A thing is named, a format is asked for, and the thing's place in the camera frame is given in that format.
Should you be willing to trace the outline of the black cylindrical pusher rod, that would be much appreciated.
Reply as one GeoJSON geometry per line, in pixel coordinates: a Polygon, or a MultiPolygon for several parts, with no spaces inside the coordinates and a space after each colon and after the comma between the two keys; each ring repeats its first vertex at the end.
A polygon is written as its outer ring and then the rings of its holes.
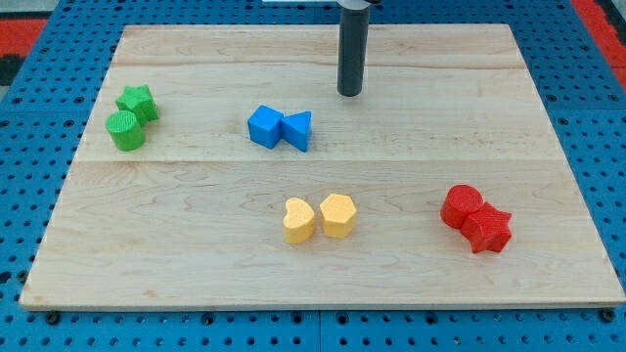
{"type": "Polygon", "coordinates": [[[362,92],[371,3],[338,1],[340,6],[337,85],[338,93],[355,97],[362,92]]]}

